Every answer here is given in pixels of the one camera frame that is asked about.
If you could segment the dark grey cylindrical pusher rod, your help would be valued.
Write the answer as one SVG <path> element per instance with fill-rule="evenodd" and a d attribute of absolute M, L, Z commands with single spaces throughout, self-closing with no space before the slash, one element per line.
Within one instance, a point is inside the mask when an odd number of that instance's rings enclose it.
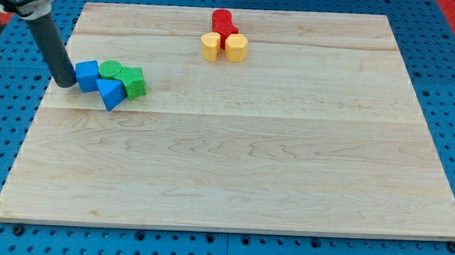
<path fill-rule="evenodd" d="M 75 69 L 50 13 L 26 21 L 57 86 L 70 88 L 77 83 Z"/>

